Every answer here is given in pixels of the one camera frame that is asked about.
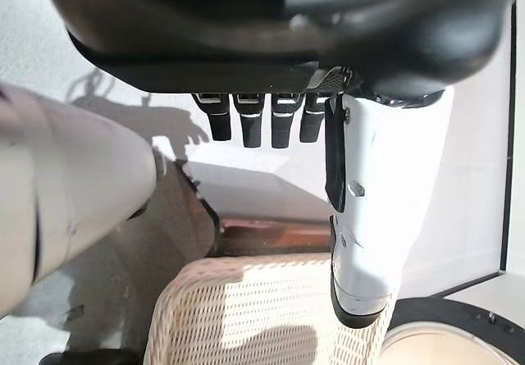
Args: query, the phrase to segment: black rim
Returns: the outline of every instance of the black rim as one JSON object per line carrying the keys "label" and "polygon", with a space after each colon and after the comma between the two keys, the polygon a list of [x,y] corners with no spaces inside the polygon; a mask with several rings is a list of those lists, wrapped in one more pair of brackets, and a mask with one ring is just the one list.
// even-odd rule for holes
{"label": "black rim", "polygon": [[510,24],[510,91],[509,91],[509,144],[507,146],[507,177],[505,181],[505,199],[503,213],[503,235],[501,240],[500,270],[507,270],[507,254],[509,251],[509,223],[510,223],[510,202],[512,193],[512,172],[514,158],[514,114],[516,106],[516,54],[517,54],[517,9],[516,3],[512,6]]}
{"label": "black rim", "polygon": [[525,330],[506,318],[466,303],[438,298],[401,299],[389,330],[411,322],[437,322],[469,332],[525,363]]}

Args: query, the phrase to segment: white surface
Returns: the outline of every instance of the white surface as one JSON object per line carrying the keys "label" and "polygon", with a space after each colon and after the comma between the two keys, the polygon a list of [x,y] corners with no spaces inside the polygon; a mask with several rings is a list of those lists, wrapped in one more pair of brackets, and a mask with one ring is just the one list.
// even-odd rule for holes
{"label": "white surface", "polygon": [[429,295],[499,270],[509,128],[509,22],[479,74],[454,86],[449,130],[400,296]]}
{"label": "white surface", "polygon": [[[292,127],[290,148],[284,151],[270,148],[268,109],[261,149],[240,147],[235,115],[233,141],[210,143],[208,119],[189,96],[149,96],[94,72],[71,45],[50,0],[0,0],[0,20],[0,80],[102,113],[145,138],[165,135],[178,157],[271,172],[326,198],[324,136],[315,145],[299,144],[300,115]],[[431,294],[498,269],[508,93],[507,33],[491,64],[456,87],[436,187],[404,270],[401,294]]]}
{"label": "white surface", "polygon": [[[421,231],[440,166],[454,90],[429,107],[401,109],[343,97],[345,211],[336,212],[333,272],[337,298],[351,314],[380,312],[399,287]],[[364,194],[354,197],[352,181]]]}
{"label": "white surface", "polygon": [[507,268],[525,276],[525,0],[518,0],[516,111]]}
{"label": "white surface", "polygon": [[525,277],[507,272],[447,299],[484,308],[525,328]]}

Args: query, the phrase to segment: white wall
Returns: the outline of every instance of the white wall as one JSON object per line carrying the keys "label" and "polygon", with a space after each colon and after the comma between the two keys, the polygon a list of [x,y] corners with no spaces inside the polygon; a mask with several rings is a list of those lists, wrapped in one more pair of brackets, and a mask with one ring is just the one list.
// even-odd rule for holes
{"label": "white wall", "polygon": [[[105,75],[95,93],[86,97],[90,74],[93,67],[72,47],[50,0],[0,0],[0,80],[104,113],[143,135],[168,135],[176,153],[192,161],[273,172],[310,194],[326,197],[324,139],[321,136],[315,145],[299,144],[298,121],[285,151],[269,147],[268,111],[263,148],[240,147],[235,115],[233,142],[210,143],[207,118],[188,96],[149,98]],[[508,76],[507,36],[491,65],[457,87],[431,210],[405,268],[403,294],[430,294],[498,269]]]}

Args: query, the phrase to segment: wicker basket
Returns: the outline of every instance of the wicker basket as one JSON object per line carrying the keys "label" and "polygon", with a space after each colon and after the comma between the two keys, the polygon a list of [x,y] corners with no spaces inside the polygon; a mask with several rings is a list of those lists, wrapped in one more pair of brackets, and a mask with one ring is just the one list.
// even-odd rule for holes
{"label": "wicker basket", "polygon": [[371,364],[394,304],[351,330],[332,310],[328,254],[206,258],[159,297],[144,363]]}

